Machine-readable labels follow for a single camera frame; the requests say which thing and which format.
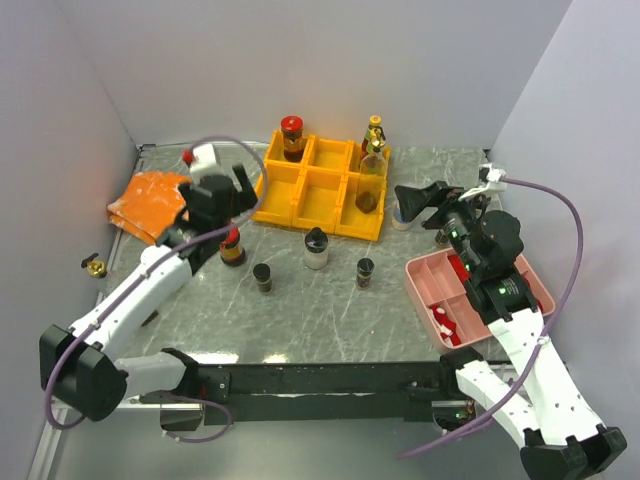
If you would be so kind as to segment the chili sauce bottle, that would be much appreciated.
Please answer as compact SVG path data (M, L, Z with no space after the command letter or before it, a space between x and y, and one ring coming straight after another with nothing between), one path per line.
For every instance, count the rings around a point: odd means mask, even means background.
M369 118L368 131L370 133L381 130L382 118L379 115L372 115Z
M371 153L372 137L374 132L372 129L368 129L361 144L361 153L358 166L361 166L362 161Z

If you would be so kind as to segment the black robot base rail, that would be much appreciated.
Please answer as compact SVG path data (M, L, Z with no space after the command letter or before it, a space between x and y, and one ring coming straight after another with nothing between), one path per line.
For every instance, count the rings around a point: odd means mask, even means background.
M236 422L384 418L430 422L435 411L468 400L445 359L204 365L195 386L184 394L227 407Z

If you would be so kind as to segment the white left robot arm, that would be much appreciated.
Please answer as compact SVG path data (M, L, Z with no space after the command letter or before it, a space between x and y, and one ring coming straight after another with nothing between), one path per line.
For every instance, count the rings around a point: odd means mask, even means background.
M199 365L168 348L122 358L125 344L157 307L219 251L232 219L248 218L258 204L243 165L234 174L211 174L180 185L184 207L147 247L136 269L99 305L66 329L50 326L39 339L40 381L45 399L58 399L82 417L100 421L120 402L165 391L176 401L200 390Z

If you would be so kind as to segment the glass oil bottle gold spout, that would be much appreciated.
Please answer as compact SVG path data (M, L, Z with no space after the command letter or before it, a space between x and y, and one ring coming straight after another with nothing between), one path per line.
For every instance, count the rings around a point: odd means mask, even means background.
M372 147L382 148L385 145L386 137L382 129L380 131L374 131ZM385 185L386 179L376 176L359 175L355 200L356 207L364 214L374 212L378 206Z

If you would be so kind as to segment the red lid sauce jar front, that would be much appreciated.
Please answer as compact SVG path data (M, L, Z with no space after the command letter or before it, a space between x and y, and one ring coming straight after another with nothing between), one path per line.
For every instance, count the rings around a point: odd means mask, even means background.
M241 244L239 229L233 227L219 245L221 261L229 267L238 267L246 261L246 253Z

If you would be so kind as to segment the red lid sauce jar back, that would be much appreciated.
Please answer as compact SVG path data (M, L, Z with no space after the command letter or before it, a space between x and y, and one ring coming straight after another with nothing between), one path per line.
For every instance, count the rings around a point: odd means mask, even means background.
M284 158L289 162L299 163L305 148L303 119L296 115L285 116L281 119L280 127L283 136Z

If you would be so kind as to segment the red lid sauce jar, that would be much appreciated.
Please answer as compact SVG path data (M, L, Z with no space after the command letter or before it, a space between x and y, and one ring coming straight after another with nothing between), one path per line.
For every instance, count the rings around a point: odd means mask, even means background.
M285 116L281 119L280 127L283 136L284 158L289 162L299 163L305 148L303 119L296 115Z
M233 227L219 245L221 261L229 267L238 267L246 261L246 253L241 244L239 229Z

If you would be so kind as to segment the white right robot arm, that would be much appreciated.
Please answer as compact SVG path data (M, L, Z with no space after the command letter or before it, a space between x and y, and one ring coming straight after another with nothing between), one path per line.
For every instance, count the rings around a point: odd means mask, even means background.
M518 377L507 384L489 364L454 354L438 374L440 391L466 395L484 412L441 438L405 452L410 458L453 442L496 422L519 448L531 479L588 479L602 473L627 447L617 427L608 427L579 392L549 335L545 319L516 259L523 252L521 225L511 214L488 210L498 181L464 190L437 181L422 189L398 185L403 220L427 208L426 230L449 239L468 273L466 297L507 354Z

